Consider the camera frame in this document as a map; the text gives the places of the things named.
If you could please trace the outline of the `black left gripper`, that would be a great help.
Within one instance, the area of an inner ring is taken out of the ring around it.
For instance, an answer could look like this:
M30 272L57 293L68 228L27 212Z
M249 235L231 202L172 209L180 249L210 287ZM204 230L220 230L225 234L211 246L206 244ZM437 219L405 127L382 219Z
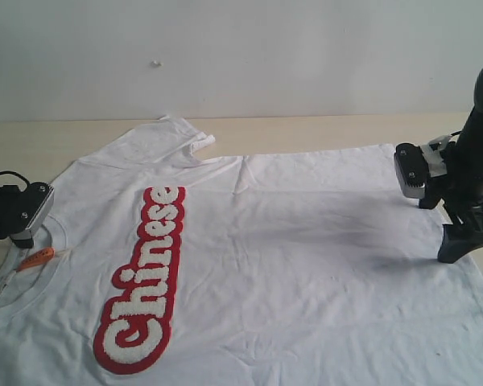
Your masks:
M0 240L9 237L18 248L32 248L33 236L26 239L16 236L25 231L30 220L28 208L30 204L24 203L25 194L30 183L21 191L18 185L3 185L0 187Z

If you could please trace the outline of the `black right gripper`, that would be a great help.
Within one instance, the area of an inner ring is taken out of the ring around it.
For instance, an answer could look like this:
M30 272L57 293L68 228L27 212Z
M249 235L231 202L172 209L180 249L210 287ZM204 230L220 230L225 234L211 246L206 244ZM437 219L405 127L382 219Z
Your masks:
M450 224L443 225L437 261L454 264L483 248L483 149L450 142L444 154L448 173L426 183L420 209L444 202Z

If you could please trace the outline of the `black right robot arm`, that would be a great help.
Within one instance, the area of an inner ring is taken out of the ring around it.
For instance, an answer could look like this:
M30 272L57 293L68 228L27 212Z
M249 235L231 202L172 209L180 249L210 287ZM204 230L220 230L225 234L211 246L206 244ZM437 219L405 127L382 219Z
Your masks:
M451 222L443 225L437 261L453 264L468 253L483 248L483 68L474 87L474 106L455 142L441 155L445 175L427 179L422 209L439 201Z

